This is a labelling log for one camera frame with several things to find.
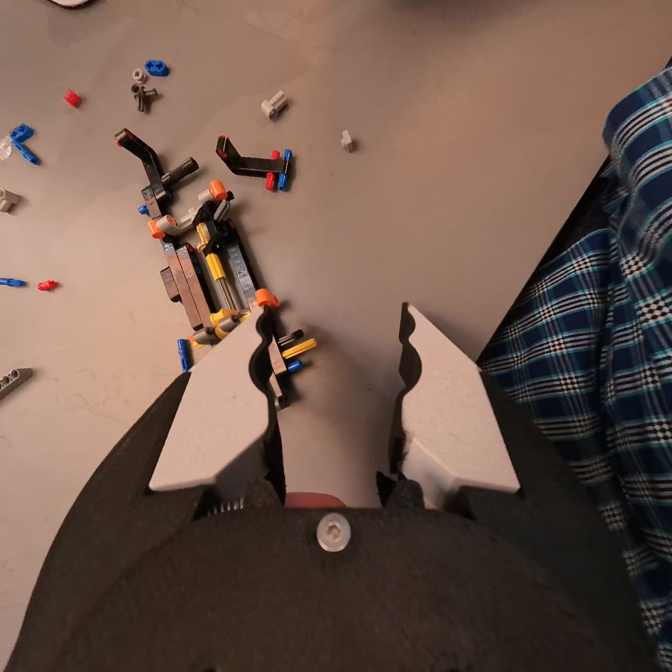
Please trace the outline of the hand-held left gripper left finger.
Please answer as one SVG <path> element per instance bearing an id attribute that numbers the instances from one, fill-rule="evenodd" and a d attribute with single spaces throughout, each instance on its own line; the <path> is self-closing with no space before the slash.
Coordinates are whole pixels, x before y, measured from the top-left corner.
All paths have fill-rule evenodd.
<path id="1" fill-rule="evenodd" d="M 198 364 L 149 480 L 152 491 L 213 486 L 225 502 L 259 479 L 286 498 L 268 347 L 271 310 L 257 308 Z"/>

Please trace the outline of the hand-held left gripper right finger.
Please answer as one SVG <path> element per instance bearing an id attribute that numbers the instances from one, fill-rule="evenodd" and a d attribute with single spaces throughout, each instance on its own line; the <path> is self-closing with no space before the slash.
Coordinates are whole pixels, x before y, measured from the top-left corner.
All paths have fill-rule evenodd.
<path id="1" fill-rule="evenodd" d="M 428 509 L 447 508 L 463 488 L 516 494 L 519 479 L 479 367 L 408 302 L 399 342 L 391 474 L 417 483 Z"/>

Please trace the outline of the partly built lego assembly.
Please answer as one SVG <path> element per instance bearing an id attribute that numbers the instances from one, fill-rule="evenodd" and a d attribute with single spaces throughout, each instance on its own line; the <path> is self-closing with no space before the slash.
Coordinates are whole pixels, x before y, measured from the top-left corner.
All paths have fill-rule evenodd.
<path id="1" fill-rule="evenodd" d="M 186 215 L 171 214 L 174 190 L 196 174 L 194 158 L 165 171 L 158 153 L 123 128 L 115 144 L 138 158 L 147 176 L 139 213 L 163 250 L 161 279 L 167 296 L 184 309 L 191 334 L 192 365 L 199 350 L 211 349 L 257 308 L 278 308 L 279 298 L 263 288 L 231 218 L 234 194 L 221 180 L 211 181 Z"/>

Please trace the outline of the dark grey lego beam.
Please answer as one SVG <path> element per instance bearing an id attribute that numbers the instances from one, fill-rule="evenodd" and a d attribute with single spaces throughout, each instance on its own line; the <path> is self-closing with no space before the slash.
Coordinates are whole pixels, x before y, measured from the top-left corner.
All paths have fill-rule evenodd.
<path id="1" fill-rule="evenodd" d="M 32 368 L 20 367 L 10 370 L 1 377 L 1 401 L 6 399 L 14 391 L 17 391 L 23 384 L 28 382 L 34 374 Z"/>

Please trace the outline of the black bent lego beam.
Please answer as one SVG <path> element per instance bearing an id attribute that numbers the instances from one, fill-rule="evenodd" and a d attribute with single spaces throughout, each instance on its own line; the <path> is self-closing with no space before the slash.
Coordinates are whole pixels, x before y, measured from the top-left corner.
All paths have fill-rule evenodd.
<path id="1" fill-rule="evenodd" d="M 220 135 L 216 142 L 216 154 L 233 174 L 264 178 L 268 191 L 287 191 L 289 187 L 293 159 L 290 149 L 286 149 L 282 156 L 279 151 L 273 150 L 270 158 L 242 156 L 228 136 Z"/>

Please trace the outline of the blue lego axle connector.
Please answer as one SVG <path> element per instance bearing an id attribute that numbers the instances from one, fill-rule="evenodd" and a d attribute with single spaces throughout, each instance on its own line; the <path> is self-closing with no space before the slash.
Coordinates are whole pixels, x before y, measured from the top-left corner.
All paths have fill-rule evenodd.
<path id="1" fill-rule="evenodd" d="M 27 124 L 20 124 L 9 133 L 11 144 L 21 156 L 32 165 L 40 165 L 41 161 L 27 146 L 26 142 L 34 136 L 34 130 Z"/>

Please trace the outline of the blue plaid shirt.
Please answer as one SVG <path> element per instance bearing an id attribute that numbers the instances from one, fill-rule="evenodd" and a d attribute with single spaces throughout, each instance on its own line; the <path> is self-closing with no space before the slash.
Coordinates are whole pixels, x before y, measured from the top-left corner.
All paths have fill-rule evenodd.
<path id="1" fill-rule="evenodd" d="M 671 670 L 671 62 L 606 118 L 607 158 L 478 358 L 567 460 Z"/>

